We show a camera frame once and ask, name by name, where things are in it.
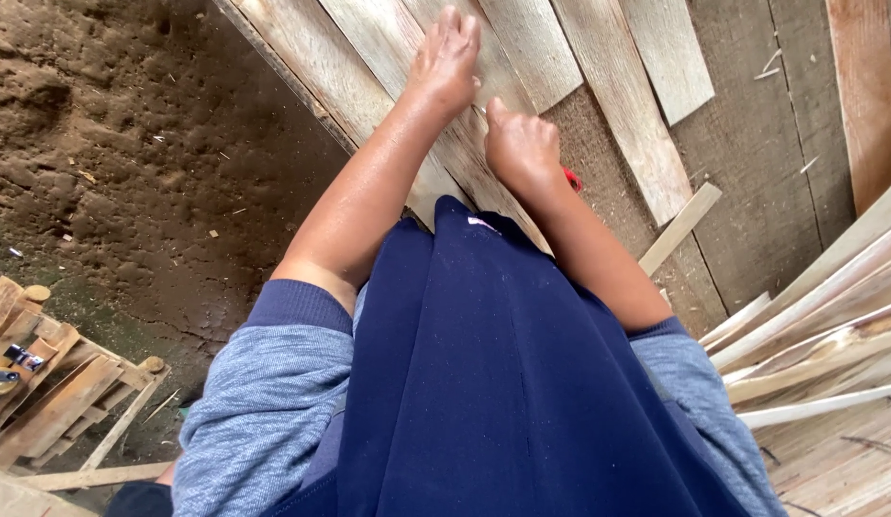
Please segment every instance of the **soil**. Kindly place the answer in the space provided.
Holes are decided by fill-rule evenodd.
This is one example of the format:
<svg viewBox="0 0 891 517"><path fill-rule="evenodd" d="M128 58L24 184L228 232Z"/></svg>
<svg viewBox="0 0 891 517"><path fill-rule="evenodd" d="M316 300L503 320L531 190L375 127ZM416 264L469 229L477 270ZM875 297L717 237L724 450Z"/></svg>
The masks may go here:
<svg viewBox="0 0 891 517"><path fill-rule="evenodd" d="M172 364L146 413L205 378L346 159L207 0L0 1L0 273ZM179 425L160 412L105 466L173 459Z"/></svg>

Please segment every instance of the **stack of wooden strips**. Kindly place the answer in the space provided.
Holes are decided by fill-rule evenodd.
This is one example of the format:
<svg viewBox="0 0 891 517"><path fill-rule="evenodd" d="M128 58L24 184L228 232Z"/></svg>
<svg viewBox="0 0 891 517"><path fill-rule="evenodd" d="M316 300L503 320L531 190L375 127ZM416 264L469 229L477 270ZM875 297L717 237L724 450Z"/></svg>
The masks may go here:
<svg viewBox="0 0 891 517"><path fill-rule="evenodd" d="M3 471L33 473L137 392L82 467L95 469L171 370L157 357L133 364L80 336L74 326L43 313L48 298L46 287L24 289L0 277L0 367L20 375L10 392L0 394ZM43 358L43 364L30 371L13 363L4 357L12 344Z"/></svg>
<svg viewBox="0 0 891 517"><path fill-rule="evenodd" d="M890 396L891 187L777 297L701 343L751 428Z"/></svg>
<svg viewBox="0 0 891 517"><path fill-rule="evenodd" d="M482 27L476 105L500 96L513 110L542 113L585 78L657 225L691 199L663 115L676 124L714 89L685 0L216 3L351 152L401 94L423 30L443 6L456 5ZM514 218L546 249L531 219L488 171L486 131L473 110L452 122L423 162L407 205L432 228L435 200L451 194Z"/></svg>

